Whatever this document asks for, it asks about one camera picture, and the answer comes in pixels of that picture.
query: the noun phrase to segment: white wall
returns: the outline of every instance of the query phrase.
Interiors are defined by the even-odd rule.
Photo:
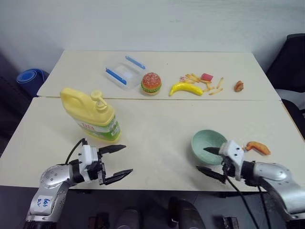
[[[63,49],[253,52],[267,70],[304,0],[1,0],[0,52],[51,71]]]

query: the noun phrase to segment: toy banana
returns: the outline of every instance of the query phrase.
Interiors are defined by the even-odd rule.
[[[202,95],[203,90],[200,87],[197,87],[195,85],[189,84],[189,83],[176,83],[172,86],[172,89],[170,91],[170,96],[176,92],[176,91],[188,91],[193,92],[197,95]]]

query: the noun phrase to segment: green bowl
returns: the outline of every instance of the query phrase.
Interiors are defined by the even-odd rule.
[[[198,160],[208,165],[220,165],[223,158],[204,150],[206,147],[221,147],[227,140],[214,130],[202,130],[192,138],[192,150]]]

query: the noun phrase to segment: black cable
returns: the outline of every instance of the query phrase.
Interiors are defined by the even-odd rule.
[[[227,176],[227,174],[224,174],[225,178],[227,179],[227,181],[230,183],[230,185],[232,185],[232,187],[239,193],[240,197],[242,198],[243,202],[244,202],[244,205],[246,206],[248,212],[249,212],[249,215],[251,216],[252,220],[253,220],[253,223],[255,224],[255,227],[257,229],[259,229],[259,226],[254,218],[254,215],[252,213],[252,211],[250,210],[250,207],[244,197],[244,195],[241,193],[241,191],[232,183],[232,181],[229,179],[229,177]]]
[[[73,152],[75,151],[75,149],[80,145],[80,143],[82,143],[83,145],[87,145],[87,140],[86,138],[82,138],[81,140],[78,141],[78,143],[73,147],[73,149],[71,150],[71,152],[69,153],[68,157],[67,157],[67,160],[65,162],[65,165],[68,164],[69,160],[70,160],[70,157],[72,156]]]
[[[261,187],[257,186],[257,188],[258,188],[259,194],[261,196],[264,212],[265,212],[266,219],[267,219],[268,228],[271,229],[271,222],[270,222],[269,214],[268,214],[268,211],[267,211],[266,202],[265,202],[265,199],[264,199],[264,194],[261,190]]]

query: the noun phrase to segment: bottle label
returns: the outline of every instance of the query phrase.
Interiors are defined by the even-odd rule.
[[[105,126],[89,124],[87,122],[75,118],[74,120],[88,134],[107,141],[114,141],[118,137],[121,131],[119,123],[115,119],[115,116],[108,123],[108,125]]]

